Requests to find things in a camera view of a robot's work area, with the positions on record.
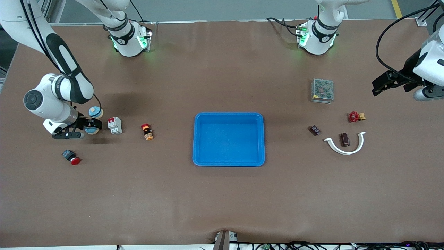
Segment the black cable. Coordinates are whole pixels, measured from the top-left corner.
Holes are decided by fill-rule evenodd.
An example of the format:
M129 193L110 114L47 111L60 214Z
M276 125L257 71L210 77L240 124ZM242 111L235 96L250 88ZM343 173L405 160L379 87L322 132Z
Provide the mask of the black cable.
M134 22L136 22L136 23L146 23L146 22L151 22L151 21L148 21L148 20L137 21L137 20L133 20L133 19L129 19L129 18L128 18L128 20L130 20L130 21L134 21Z
M396 245L393 245L393 246L384 246L384 247L381 247L381 248L367 247L365 250L389 250L389 249L392 249L392 248L407 250L407 249L404 248L404 247L396 246Z
M435 0L434 2L433 2L433 4L432 5L434 5L434 4L436 4L438 2L438 0ZM418 19L421 19L421 17L423 16L425 14L425 12L424 13L422 13L421 14L421 16L419 16L418 17Z
M49 54L46 51L45 47L42 45L43 41L39 40L39 38L38 38L38 36L36 34L36 31L34 30L34 27L31 24L31 20L29 18L28 12L26 11L26 8L25 8L23 0L20 0L20 4L22 5L23 12L25 13L26 21L28 21L29 28L31 29L32 33L34 34L34 38L36 39L37 43L39 44L40 48L42 49L42 51L46 55L46 57L54 64L54 62L52 61L52 58L49 56Z
M439 15L439 17L435 20L435 22L433 23L433 32L436 31L436 26L438 25L438 22L440 21L440 19L444 16L444 13L442 13L441 15Z
M105 8L111 13L111 15L112 15L115 19L117 19L118 21L121 21L121 22L125 20L125 19L120 20L119 18L115 17L114 14L111 12L111 10L108 8L108 6L107 6L102 0L100 0L100 2L105 6Z
M99 103L99 111L97 113L95 113L96 115L98 115L102 111L102 104L100 103L99 99L97 98L97 96L95 94L93 94L92 96L94 96L95 99L97 100L97 102ZM87 117L93 118L92 116L81 116L80 118L87 118Z
M283 247L281 247L281 244L276 244L276 245L279 247L279 249L285 250Z
M313 246L315 246L316 248L320 247L320 248L322 248L324 250L327 250L327 248L325 248L323 245L320 245L320 244L313 244Z
M285 22L285 19L282 18L282 22L284 23L285 28L287 28L287 30L288 30L288 32L290 32L290 34L292 34L293 36L302 37L302 35L291 32L291 30L288 28L287 23Z
M285 26L285 24L283 24L281 21L279 21L278 19L274 18L274 17L269 17L266 20L273 20L275 22L277 22L278 24ZM296 28L296 26L292 26L292 25L287 25L289 28Z
M139 14L140 21L143 22L142 15L140 14L139 10L136 8L136 6L133 3L133 0L130 0L130 3L133 5L134 9L137 11L137 14Z
M29 13L31 14L31 17L32 17L32 21L34 22L34 26L36 27L37 33L39 34L40 41L42 42L42 46L43 46L42 49L45 51L45 55L46 55L46 56L48 57L48 59L52 62L52 64L54 65L54 67L60 71L59 66L56 64L56 62L53 60L53 58L52 58L51 55L49 54L49 50L48 50L48 48L46 47L46 44L45 44L45 42L44 42L44 40L43 40L43 37L42 37L42 34L40 33L39 26L37 25L36 18L34 17L34 12L32 11L31 4L28 4L28 8L29 8Z
M424 242L424 241L422 241L422 242L419 242L419 245L424 245L424 249L425 250L429 250L430 248L429 248L429 246L428 246L428 244L426 243L426 242Z
M294 248L292 248L293 250L299 250L300 248L302 248L303 246L310 248L311 250L315 250L314 248L310 247L308 244L306 244L305 242L291 242L289 245L290 246L294 246Z
M418 14L418 13L423 12L423 11L427 11L427 10L432 9L432 8L436 8L436 7L438 7L438 6L439 6L439 4L435 4L435 5L432 5L432 6L426 7L426 8L424 8L424 9L420 9L420 10L417 10L417 11L412 12L412 13L410 13L410 14L407 14L407 15L401 17L400 19L397 19L396 21L392 22L387 28L385 28L385 30L384 30L384 31L381 33L381 35L379 36L378 41L376 42L376 58L378 59L378 61L379 61L384 67L390 69L391 71L393 71L394 73L396 73L398 76L401 76L401 77L403 77L403 78L405 78L405 79L407 79L407 80L410 80L410 81L412 81L412 82L416 82L416 81L413 80L412 78L405 76L404 74L402 74L402 73L400 73L399 71L395 70L394 68L390 67L389 65L387 65L385 62L383 62L383 61L381 60L381 58L379 57L379 44L381 43L381 39L382 39L383 35L384 35L384 34L385 34L385 33L386 33L386 32L387 32L392 26L394 26L394 25L397 24L398 22L400 22L400 21L406 19L407 17L413 16L413 15Z
M438 9L438 7L436 7L434 10L432 10L425 18L424 18L424 21L425 20L427 20L427 18L431 15L431 14L433 14L436 10Z

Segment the red button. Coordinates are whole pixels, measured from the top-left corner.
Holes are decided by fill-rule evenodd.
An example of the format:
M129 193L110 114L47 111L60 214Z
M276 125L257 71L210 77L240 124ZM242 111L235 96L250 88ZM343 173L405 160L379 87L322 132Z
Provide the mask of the red button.
M77 165L80 163L80 158L74 157L71 159L71 165Z

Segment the electronic component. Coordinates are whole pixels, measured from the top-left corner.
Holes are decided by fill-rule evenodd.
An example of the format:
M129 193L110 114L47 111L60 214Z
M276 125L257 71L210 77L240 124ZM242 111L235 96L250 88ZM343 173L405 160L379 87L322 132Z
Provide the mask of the electronic component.
M147 141L153 139L153 131L150 129L150 125L148 123L142 124L140 126L143 130L143 136Z
M317 126L315 126L315 125L313 125L310 128L310 131L313 133L313 135L319 135L321 133L320 129Z
M311 101L330 104L333 99L333 81L313 78Z
M118 117L108 119L108 128L111 129L111 134L122 133L122 121Z
M341 133L341 134L339 134L339 138L341 139L341 145L343 147L350 146L349 134Z
M78 158L77 155L69 149L65 150L62 155L71 163L71 165L77 165L80 162L80 158Z
M365 116L364 115L365 115L364 113L359 113L359 120L360 121L365 120Z

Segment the green led light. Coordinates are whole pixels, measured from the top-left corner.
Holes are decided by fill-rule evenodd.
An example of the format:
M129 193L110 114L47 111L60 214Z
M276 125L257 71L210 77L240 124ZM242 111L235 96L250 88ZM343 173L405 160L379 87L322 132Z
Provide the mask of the green led light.
M144 37L139 37L139 36L138 36L138 39L139 39L140 46L142 48L146 48L147 47L146 39Z
M114 44L114 48L115 48L116 50L118 50L118 49L117 49L117 45L115 44L114 38L111 37L111 41L112 41L112 43Z
M336 34L332 38L332 42L330 43L330 47L333 46L334 39L336 38Z
M302 46L302 47L304 47L306 44L307 44L307 38L309 37L309 33L306 31L303 35L302 35L302 37L301 37L301 39L299 40L299 45L300 46Z

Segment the blue round object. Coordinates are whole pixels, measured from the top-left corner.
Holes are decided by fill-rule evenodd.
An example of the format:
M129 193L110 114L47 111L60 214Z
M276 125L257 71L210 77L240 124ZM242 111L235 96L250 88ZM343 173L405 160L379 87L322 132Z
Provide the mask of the blue round object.
M100 107L93 106L88 110L89 115L92 118L97 118L102 114L103 110L100 109Z
M95 134L95 133L97 133L99 131L98 128L85 128L84 130L88 134Z

